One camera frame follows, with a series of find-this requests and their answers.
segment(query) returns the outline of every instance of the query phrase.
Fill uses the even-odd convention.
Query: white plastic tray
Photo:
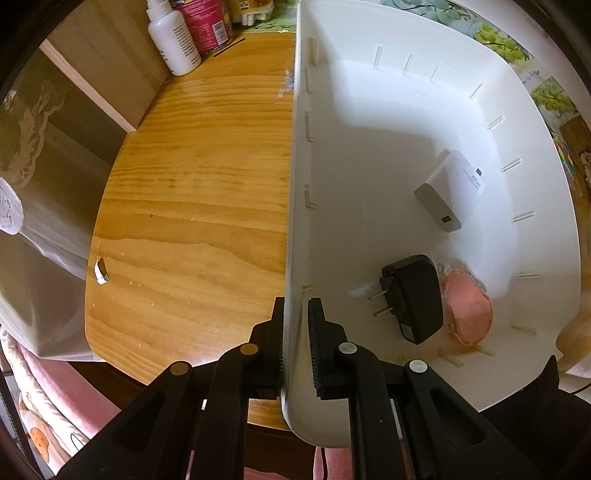
[[[540,114],[499,56],[425,18],[366,2],[302,1],[297,31],[288,424],[315,445],[349,444],[346,401],[320,401],[313,388],[312,296],[350,341],[390,362],[424,359],[478,410],[495,404],[558,354],[556,337],[579,309],[573,205]],[[451,150],[482,170],[487,188],[466,226],[445,233],[413,192]],[[495,356],[462,351],[444,329],[415,346],[394,316],[373,317],[384,300],[366,297],[379,291],[381,268],[413,254],[484,283],[495,320],[482,346]]]

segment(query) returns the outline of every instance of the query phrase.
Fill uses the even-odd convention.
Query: white power bank
[[[482,172],[454,150],[414,195],[442,230],[453,232],[466,224],[485,187]]]

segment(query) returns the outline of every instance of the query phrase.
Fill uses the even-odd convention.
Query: white spray bottle
[[[148,0],[148,33],[173,75],[192,72],[201,63],[199,51],[187,28],[183,14],[168,0]]]

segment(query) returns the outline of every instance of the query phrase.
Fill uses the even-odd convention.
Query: pink sponge
[[[448,331],[464,345],[475,345],[488,334],[492,324],[492,303],[465,270],[453,270],[445,279],[444,292],[452,311],[446,319]]]

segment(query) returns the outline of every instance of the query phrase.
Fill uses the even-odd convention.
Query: wooden table
[[[285,284],[294,34],[249,34],[166,83],[109,177],[92,238],[86,336],[148,384],[217,360]],[[93,266],[105,261],[109,282]],[[279,401],[248,421],[287,429]]]

